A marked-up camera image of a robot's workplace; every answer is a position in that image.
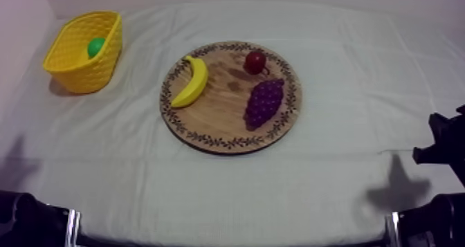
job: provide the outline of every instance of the green ball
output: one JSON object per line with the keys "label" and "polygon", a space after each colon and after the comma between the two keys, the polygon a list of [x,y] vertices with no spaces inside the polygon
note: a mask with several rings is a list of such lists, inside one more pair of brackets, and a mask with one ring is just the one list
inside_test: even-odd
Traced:
{"label": "green ball", "polygon": [[96,37],[92,39],[92,41],[87,46],[87,53],[89,54],[89,57],[95,57],[98,52],[100,52],[100,49],[102,49],[104,43],[105,38],[103,37]]}

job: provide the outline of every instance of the round wooden tray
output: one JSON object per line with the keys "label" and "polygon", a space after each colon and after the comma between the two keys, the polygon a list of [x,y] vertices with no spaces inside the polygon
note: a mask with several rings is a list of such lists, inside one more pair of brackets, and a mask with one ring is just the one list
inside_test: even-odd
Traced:
{"label": "round wooden tray", "polygon": [[[249,75],[244,61],[251,51],[266,55],[269,75]],[[291,66],[277,53],[247,42],[219,42],[189,55],[208,67],[208,83],[190,106],[172,109],[171,101],[188,84],[192,73],[180,59],[163,82],[160,110],[168,128],[183,142],[213,154],[244,154],[263,149],[291,129],[300,112],[302,90]],[[249,131],[243,119],[253,87],[264,80],[283,78],[284,99],[278,112],[260,128]]]}

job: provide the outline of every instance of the yellow basket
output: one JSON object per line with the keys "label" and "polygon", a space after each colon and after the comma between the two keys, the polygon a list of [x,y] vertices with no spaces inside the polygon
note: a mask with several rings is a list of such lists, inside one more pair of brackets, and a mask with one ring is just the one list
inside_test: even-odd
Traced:
{"label": "yellow basket", "polygon": [[[122,47],[121,16],[112,11],[90,12],[68,22],[44,60],[47,70],[68,91],[92,93],[111,79]],[[105,43],[89,58],[87,46],[96,37]]]}

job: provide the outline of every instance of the grape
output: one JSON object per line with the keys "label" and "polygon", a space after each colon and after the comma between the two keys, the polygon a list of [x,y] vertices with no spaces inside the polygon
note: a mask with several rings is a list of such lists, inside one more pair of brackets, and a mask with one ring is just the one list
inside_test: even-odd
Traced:
{"label": "grape", "polygon": [[284,97],[283,86],[283,79],[273,79],[260,82],[253,88],[244,116],[248,128],[254,130],[276,114]]}

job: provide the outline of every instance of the white tablecloth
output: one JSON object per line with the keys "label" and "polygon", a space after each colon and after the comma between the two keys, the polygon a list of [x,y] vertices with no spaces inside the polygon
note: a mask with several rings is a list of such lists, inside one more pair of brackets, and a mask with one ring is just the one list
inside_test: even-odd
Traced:
{"label": "white tablecloth", "polygon": [[[83,212],[84,231],[194,245],[328,244],[377,237],[383,215],[461,192],[447,166],[415,165],[428,115],[465,103],[465,32],[299,3],[228,1],[123,12],[103,90],[70,96],[38,48],[0,126],[0,188]],[[294,128],[254,154],[195,151],[168,131],[161,82],[192,49],[266,46],[299,75]]]}

